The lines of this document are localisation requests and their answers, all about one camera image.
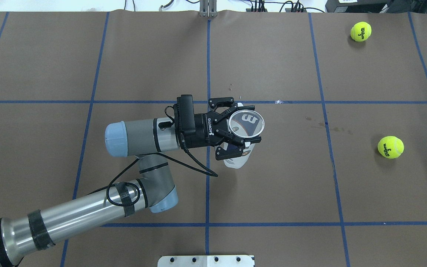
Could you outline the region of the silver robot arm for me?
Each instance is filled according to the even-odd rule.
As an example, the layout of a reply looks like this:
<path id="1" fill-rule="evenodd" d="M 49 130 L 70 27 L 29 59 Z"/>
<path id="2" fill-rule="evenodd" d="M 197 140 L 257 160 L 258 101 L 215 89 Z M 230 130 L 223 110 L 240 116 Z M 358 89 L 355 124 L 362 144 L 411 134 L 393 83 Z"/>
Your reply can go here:
<path id="1" fill-rule="evenodd" d="M 214 147 L 218 161 L 247 159 L 261 142 L 264 118 L 254 105 L 243 105 L 234 98 L 210 98 L 208 105 L 208 112 L 195 113 L 192 96 L 182 95 L 171 105 L 173 116 L 108 125 L 108 153 L 134 156 L 129 168 L 138 164 L 140 178 L 118 181 L 128 170 L 125 168 L 107 186 L 86 196 L 21 219 L 0 218 L 0 267 L 15 267 L 31 253 L 142 209 L 160 213 L 175 207 L 178 193 L 169 161 L 217 177 L 191 154 L 192 148 Z"/>

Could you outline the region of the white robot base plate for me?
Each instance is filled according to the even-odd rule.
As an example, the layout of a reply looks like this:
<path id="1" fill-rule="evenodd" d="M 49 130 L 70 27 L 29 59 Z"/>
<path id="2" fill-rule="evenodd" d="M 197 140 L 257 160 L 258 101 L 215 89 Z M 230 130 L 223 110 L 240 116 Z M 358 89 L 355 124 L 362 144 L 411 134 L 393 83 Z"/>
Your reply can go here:
<path id="1" fill-rule="evenodd" d="M 162 256 L 158 267 L 254 267 L 251 255 Z"/>

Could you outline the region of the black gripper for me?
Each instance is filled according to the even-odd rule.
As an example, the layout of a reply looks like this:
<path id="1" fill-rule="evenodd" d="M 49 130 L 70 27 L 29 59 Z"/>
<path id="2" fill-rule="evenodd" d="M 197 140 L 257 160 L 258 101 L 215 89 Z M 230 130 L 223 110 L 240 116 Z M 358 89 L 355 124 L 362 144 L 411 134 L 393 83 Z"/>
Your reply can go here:
<path id="1" fill-rule="evenodd" d="M 209 98 L 208 113 L 194 114 L 195 134 L 193 136 L 194 147 L 218 146 L 215 149 L 215 159 L 234 159 L 247 156 L 251 153 L 251 147 L 260 143 L 262 137 L 256 136 L 251 138 L 242 138 L 231 132 L 224 131 L 224 120 L 238 111 L 238 104 L 234 98 Z M 221 113 L 217 112 L 218 108 L 226 108 Z M 227 143 L 234 148 L 226 149 L 220 144 Z"/>

